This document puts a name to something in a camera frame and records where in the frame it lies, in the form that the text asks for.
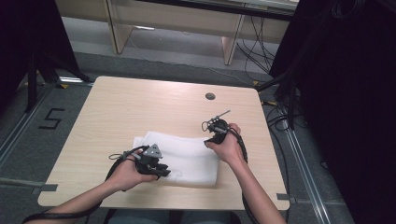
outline black curtain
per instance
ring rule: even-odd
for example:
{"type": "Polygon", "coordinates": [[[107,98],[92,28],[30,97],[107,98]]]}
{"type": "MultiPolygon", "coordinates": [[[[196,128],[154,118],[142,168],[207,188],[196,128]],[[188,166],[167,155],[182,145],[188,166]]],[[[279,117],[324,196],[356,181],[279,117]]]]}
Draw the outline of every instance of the black curtain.
{"type": "MultiPolygon", "coordinates": [[[[304,114],[356,223],[389,223],[396,201],[396,14],[365,1],[353,18],[330,20],[296,79],[304,114]]],[[[291,57],[286,47],[279,53],[291,57]]]]}
{"type": "Polygon", "coordinates": [[[43,54],[78,71],[64,24],[54,0],[0,2],[0,111],[27,72],[28,58],[36,53],[38,70],[57,65],[43,54]]]}

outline hand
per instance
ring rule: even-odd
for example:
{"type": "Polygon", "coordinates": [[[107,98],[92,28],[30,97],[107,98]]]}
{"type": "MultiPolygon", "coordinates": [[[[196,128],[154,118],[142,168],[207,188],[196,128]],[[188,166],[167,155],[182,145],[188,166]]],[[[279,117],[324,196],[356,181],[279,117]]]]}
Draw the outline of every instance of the hand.
{"type": "Polygon", "coordinates": [[[107,180],[113,184],[116,191],[128,190],[134,186],[157,179],[156,175],[141,175],[134,166],[135,157],[128,156],[129,160],[123,161],[107,180]]]}
{"type": "MultiPolygon", "coordinates": [[[[230,123],[229,127],[236,130],[238,133],[241,133],[241,129],[238,127],[238,125],[230,123]]],[[[239,146],[236,137],[232,133],[227,133],[224,141],[219,145],[213,142],[206,142],[205,145],[212,148],[216,154],[218,154],[220,159],[227,162],[228,164],[232,164],[244,159],[242,149],[239,146]]]]}

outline black controller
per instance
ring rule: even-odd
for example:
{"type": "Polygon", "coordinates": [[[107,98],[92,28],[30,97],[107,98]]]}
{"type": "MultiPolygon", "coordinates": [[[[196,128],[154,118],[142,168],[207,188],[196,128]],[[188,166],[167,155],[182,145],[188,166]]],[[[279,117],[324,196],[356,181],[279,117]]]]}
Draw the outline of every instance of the black controller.
{"type": "Polygon", "coordinates": [[[156,175],[160,178],[161,176],[168,176],[171,173],[170,170],[166,170],[168,168],[167,165],[159,163],[163,155],[156,144],[144,149],[144,151],[138,155],[132,155],[137,158],[135,163],[136,170],[141,175],[156,175]]]}
{"type": "Polygon", "coordinates": [[[224,138],[229,131],[229,127],[227,122],[219,117],[227,114],[228,112],[230,112],[230,110],[202,123],[202,130],[204,132],[209,130],[210,133],[215,133],[215,135],[213,135],[212,138],[207,139],[206,142],[221,144],[224,141],[224,138]]]}
{"type": "Polygon", "coordinates": [[[129,155],[134,156],[134,165],[137,172],[141,175],[156,175],[158,178],[161,176],[168,176],[171,171],[167,170],[168,166],[159,163],[160,159],[163,157],[160,149],[156,144],[150,146],[136,147],[130,151],[124,151],[123,154],[114,154],[109,156],[111,160],[117,159],[110,171],[107,174],[106,179],[108,179],[117,168],[117,166],[126,160],[130,160],[127,157],[129,155]]]}

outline wooden table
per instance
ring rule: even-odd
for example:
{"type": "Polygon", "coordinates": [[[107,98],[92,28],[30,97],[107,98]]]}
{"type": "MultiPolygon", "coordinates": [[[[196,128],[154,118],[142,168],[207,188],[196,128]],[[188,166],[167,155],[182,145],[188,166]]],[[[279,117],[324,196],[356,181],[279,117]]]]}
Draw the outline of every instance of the wooden table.
{"type": "MultiPolygon", "coordinates": [[[[47,184],[56,191],[41,192],[38,202],[55,206],[105,180],[113,164],[108,156],[130,150],[135,136],[147,131],[180,137],[210,137],[201,124],[231,109],[223,118],[242,129],[249,167],[279,210],[285,194],[273,143],[253,89],[120,77],[99,77],[81,109],[47,184]],[[215,100],[207,100],[207,93],[215,100]]],[[[105,199],[103,207],[152,209],[243,210],[241,189],[232,170],[220,162],[218,183],[195,189],[143,183],[105,199]]]]}

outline person's left hand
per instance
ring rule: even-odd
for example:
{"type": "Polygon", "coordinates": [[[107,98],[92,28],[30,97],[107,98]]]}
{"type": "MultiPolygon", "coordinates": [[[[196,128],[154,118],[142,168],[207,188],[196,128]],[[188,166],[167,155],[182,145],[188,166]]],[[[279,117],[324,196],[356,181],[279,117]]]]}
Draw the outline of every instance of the person's left hand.
{"type": "Polygon", "coordinates": [[[157,179],[156,175],[141,175],[137,172],[134,166],[135,157],[128,156],[128,159],[120,163],[111,177],[107,180],[110,181],[116,190],[128,190],[134,186],[150,182],[157,179]]]}

